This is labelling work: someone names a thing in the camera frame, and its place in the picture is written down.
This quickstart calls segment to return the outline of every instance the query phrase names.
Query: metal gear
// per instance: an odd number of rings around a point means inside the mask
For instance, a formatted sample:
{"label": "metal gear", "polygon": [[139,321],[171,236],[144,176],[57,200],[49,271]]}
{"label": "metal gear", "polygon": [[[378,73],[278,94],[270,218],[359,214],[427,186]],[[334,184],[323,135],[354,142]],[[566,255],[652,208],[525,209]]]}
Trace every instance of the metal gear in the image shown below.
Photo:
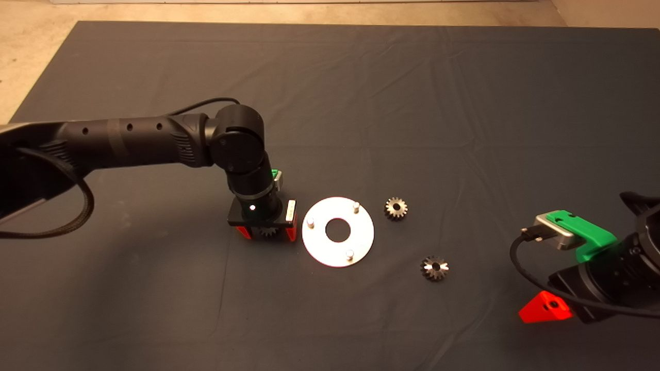
{"label": "metal gear", "polygon": [[259,234],[265,238],[271,238],[279,232],[280,229],[276,227],[261,227],[259,228]]}
{"label": "metal gear", "polygon": [[398,197],[392,197],[385,203],[385,216],[391,220],[401,220],[408,214],[408,205]]}
{"label": "metal gear", "polygon": [[420,267],[422,275],[429,281],[440,281],[449,273],[449,264],[437,256],[427,256]]}

